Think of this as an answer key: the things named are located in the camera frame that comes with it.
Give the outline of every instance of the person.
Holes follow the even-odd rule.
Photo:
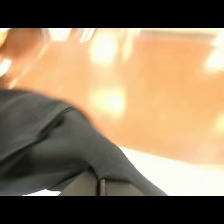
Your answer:
[[[0,195],[166,195],[70,104],[0,89],[0,105]]]

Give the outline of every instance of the orange floor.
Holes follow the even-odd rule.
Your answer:
[[[8,88],[69,101],[117,145],[224,164],[224,72],[206,66],[212,35],[98,29],[83,43],[75,32],[64,43],[38,38],[21,54],[5,47]]]

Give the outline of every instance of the shiny floor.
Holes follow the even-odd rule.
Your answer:
[[[7,88],[33,90],[81,108],[117,145],[195,164],[224,164],[224,38],[97,29],[49,42],[13,31],[1,53]]]

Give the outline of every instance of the dark jacket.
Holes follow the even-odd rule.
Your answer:
[[[142,195],[165,195],[79,110],[65,102],[2,89],[0,124],[0,195],[62,191],[83,176],[95,179],[98,193],[106,189],[102,188],[105,183],[115,189],[122,183],[120,192],[125,185]]]

